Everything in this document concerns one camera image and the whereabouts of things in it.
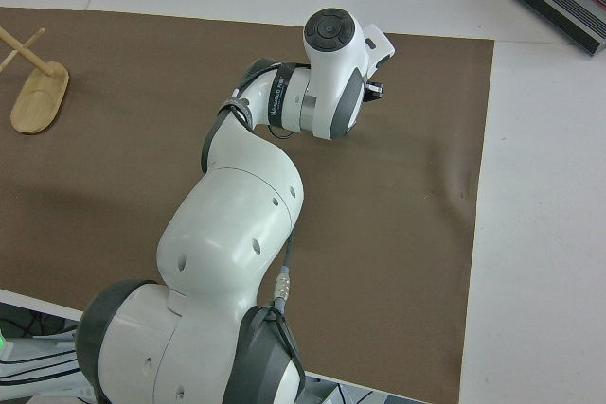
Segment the white floor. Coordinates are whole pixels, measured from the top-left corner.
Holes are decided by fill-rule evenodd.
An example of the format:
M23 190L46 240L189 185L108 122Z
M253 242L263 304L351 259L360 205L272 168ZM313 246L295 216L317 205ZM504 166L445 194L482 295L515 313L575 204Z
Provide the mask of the white floor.
M385 31L497 40L460 402L606 401L606 52L589 58L515 0L0 0L0 6L298 26L310 13L337 6ZM19 301L6 292L0 299Z

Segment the brown mat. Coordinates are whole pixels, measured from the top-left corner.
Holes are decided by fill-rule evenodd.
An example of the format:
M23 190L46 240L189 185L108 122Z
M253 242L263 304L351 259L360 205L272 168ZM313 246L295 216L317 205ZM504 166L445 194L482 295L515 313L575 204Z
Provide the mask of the brown mat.
M0 74L0 287L80 309L159 278L157 241L244 68L307 61L298 27L34 9L0 25L22 41L45 27L33 50L71 76L57 121L26 136L9 115L30 67ZM385 97L350 135L279 143L306 194L288 316L307 370L454 403L492 42L389 38Z

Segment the wooden object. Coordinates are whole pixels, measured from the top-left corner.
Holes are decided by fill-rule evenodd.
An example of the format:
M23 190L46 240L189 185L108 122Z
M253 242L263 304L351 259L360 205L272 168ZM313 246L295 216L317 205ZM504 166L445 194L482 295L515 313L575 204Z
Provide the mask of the wooden object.
M52 123L69 81L69 74L63 65L55 61L43 61L28 49L44 31L41 28L25 44L21 44L0 27L0 39L13 49L2 62L0 71L7 67L16 54L21 54L36 67L27 78L10 113L13 128L25 134L41 132Z

